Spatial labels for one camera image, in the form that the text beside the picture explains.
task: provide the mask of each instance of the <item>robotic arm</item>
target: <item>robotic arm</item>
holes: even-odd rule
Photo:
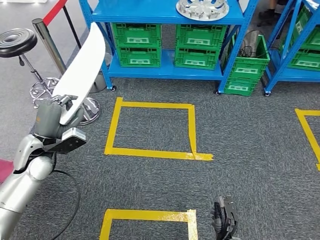
[[[79,108],[66,125],[60,124],[63,108],[68,110],[76,96],[56,96],[38,108],[32,134],[19,145],[14,171],[0,186],[0,240],[8,240],[25,208],[54,168],[54,153],[67,154],[86,143],[85,132],[75,128],[83,118]]]

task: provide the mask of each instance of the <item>stool chrome base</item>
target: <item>stool chrome base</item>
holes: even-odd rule
[[[85,119],[80,122],[79,125],[81,126],[92,123],[100,115],[100,104],[96,99],[86,97],[83,101],[82,106],[85,108],[85,114],[83,115]]]
[[[102,71],[100,71],[99,74],[95,79],[93,86],[91,88],[90,93],[91,94],[95,94],[100,92],[103,89],[105,89],[107,85],[106,84],[105,78],[103,75]]]
[[[36,101],[42,101],[44,99],[51,98],[54,87],[59,82],[56,77],[46,77],[43,82],[36,82],[33,84],[29,91],[30,96],[33,99],[33,108],[37,109],[39,107]]]

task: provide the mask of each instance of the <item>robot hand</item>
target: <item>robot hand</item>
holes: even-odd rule
[[[238,214],[231,196],[219,197],[211,209],[212,225],[216,240],[238,239],[233,237],[238,230]]]
[[[62,108],[67,108],[72,99],[72,96],[63,96],[43,100],[36,114],[34,133],[44,138],[61,139],[66,130],[78,126],[84,118],[85,110],[82,107],[67,125],[60,123]]]

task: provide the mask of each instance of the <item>person's foot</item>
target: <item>person's foot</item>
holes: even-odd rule
[[[268,9],[266,11],[260,11],[259,12],[259,18],[262,20],[266,20],[266,19],[272,19],[275,17],[275,10],[274,9]]]

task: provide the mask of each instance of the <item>white panel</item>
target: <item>white panel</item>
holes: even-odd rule
[[[96,80],[105,57],[105,40],[99,27],[93,22],[87,40],[53,91],[53,96],[74,95],[69,110],[64,108],[60,123],[66,125],[87,97]]]

